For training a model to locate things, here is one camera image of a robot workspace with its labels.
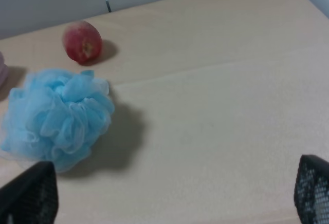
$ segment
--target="table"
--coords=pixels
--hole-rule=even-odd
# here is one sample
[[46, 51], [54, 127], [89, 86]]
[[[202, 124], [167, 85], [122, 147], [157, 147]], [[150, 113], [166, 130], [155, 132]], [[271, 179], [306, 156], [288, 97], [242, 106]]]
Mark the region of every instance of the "table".
[[[302, 154], [329, 159], [329, 22], [308, 0], [164, 0], [87, 19], [117, 105], [58, 176], [57, 223], [299, 223]], [[12, 76], [86, 67], [66, 25], [0, 41]], [[0, 111], [7, 108], [2, 94]], [[0, 161], [0, 184], [22, 169]]]

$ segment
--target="red peach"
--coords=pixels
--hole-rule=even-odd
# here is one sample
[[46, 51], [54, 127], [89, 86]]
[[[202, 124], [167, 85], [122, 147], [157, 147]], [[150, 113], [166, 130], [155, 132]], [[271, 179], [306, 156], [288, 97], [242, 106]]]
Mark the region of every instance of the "red peach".
[[67, 55], [80, 64], [97, 58], [102, 51], [101, 35], [86, 21], [70, 24], [64, 31], [62, 43]]

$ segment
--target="black mesh object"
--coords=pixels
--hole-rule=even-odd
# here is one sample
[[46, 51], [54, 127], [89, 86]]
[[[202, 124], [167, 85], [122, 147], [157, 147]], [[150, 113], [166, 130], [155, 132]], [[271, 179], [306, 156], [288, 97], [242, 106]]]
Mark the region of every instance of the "black mesh object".
[[302, 224], [329, 223], [329, 163], [313, 155], [300, 159], [294, 194]]
[[0, 224], [53, 224], [57, 210], [51, 162], [37, 163], [0, 189]]

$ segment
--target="beige tabletop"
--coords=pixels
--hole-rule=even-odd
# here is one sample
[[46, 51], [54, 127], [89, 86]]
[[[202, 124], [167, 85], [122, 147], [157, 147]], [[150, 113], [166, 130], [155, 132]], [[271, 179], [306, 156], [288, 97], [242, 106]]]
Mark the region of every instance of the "beige tabletop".
[[[102, 61], [66, 25], [0, 41], [11, 76], [93, 69], [116, 112], [93, 155], [58, 176], [58, 224], [299, 223], [302, 154], [329, 159], [329, 21], [308, 0], [165, 0], [88, 19]], [[0, 184], [22, 169], [0, 160]]]

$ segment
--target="blue bath pouf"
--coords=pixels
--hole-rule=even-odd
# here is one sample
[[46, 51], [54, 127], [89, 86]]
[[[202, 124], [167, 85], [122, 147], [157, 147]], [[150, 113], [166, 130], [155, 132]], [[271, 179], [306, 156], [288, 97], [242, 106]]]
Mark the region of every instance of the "blue bath pouf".
[[67, 171], [91, 154], [111, 123], [109, 84], [93, 71], [46, 69], [29, 74], [9, 95], [1, 149], [16, 160], [52, 161]]

